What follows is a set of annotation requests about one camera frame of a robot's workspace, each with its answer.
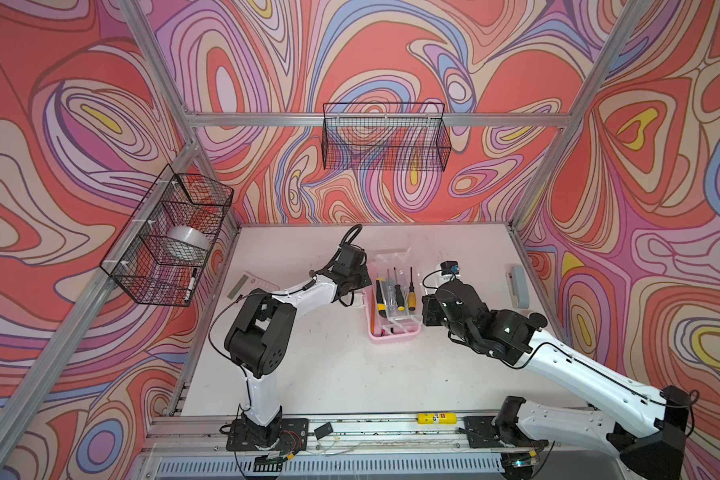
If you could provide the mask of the black yellow utility knife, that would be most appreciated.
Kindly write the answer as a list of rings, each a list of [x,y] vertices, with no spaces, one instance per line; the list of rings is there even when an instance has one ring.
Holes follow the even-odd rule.
[[[375,281],[375,299],[376,299],[376,309],[377,313],[381,318],[387,317],[387,309],[386,309],[386,302],[385,302],[385,283],[380,278],[377,278]]]

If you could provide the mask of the yellow handle screwdriver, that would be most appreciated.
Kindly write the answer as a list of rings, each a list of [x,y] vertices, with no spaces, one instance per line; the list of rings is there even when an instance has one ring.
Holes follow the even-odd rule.
[[[413,272],[413,267],[409,268],[409,275],[408,275],[408,295],[407,295],[407,309],[409,313],[414,313],[417,308],[417,295],[416,295],[416,287],[414,284],[415,275]]]

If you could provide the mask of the clear handle screwdriver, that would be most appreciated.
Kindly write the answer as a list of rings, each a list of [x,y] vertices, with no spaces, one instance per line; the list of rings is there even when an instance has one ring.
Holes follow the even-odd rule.
[[[387,270],[387,275],[385,277],[385,289],[387,294],[387,300],[386,300],[386,307],[387,307],[387,316],[391,318],[394,315],[394,312],[397,308],[397,303],[395,299],[395,293],[394,293],[394,282],[393,279],[390,277],[390,270]]]

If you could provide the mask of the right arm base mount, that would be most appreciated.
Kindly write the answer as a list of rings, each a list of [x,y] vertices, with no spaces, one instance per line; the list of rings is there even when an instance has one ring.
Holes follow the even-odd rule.
[[[467,416],[457,431],[467,437],[473,449],[478,448],[531,448],[543,450],[547,440],[533,440],[514,424],[501,423],[494,416]]]

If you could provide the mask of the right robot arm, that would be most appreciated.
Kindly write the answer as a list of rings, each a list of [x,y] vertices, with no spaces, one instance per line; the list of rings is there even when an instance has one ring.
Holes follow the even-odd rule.
[[[423,320],[444,327],[451,342],[550,380],[589,406],[558,408],[509,396],[492,419],[495,440],[511,447],[560,442],[612,456],[644,479],[680,477],[693,421],[688,392],[632,380],[556,339],[544,315],[492,310],[457,277],[424,296]]]

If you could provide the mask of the pink plastic tool box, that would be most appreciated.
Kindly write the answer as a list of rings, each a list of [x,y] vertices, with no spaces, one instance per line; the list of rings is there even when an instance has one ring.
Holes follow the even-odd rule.
[[[423,329],[423,273],[413,248],[375,253],[364,290],[367,334],[376,345],[413,340]]]

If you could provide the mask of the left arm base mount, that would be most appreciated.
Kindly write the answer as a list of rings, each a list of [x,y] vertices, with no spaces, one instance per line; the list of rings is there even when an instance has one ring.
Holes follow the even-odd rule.
[[[275,419],[265,427],[241,418],[222,425],[219,432],[227,437],[227,451],[296,454],[308,444],[308,428],[307,418]]]

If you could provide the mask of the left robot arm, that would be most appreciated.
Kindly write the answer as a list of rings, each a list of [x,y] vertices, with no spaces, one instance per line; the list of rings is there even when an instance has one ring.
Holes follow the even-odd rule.
[[[282,406],[274,372],[284,360],[296,320],[334,303],[352,307],[356,294],[371,285],[367,253],[354,243],[362,229],[360,224],[350,227],[328,262],[307,280],[274,292],[256,288],[243,298],[223,345],[246,381],[249,407],[242,423],[260,436],[279,430]]]

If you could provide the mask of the black yellow phillips screwdriver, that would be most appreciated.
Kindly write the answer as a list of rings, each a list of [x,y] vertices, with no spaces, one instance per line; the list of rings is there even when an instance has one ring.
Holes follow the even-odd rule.
[[[398,311],[403,312],[406,309],[406,300],[403,295],[402,286],[399,282],[398,278],[398,269],[394,268],[393,271],[393,279],[394,279],[394,295],[395,295],[395,304]]]

